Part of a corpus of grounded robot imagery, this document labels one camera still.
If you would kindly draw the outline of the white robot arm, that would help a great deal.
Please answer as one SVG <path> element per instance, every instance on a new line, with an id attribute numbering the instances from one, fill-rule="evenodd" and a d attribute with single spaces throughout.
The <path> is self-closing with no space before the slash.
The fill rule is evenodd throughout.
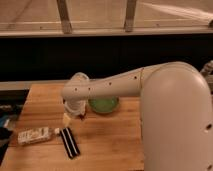
<path id="1" fill-rule="evenodd" d="M 140 98 L 144 171 L 213 171 L 213 103 L 203 75 L 185 62 L 146 66 L 104 79 L 68 82 L 72 102 Z"/>

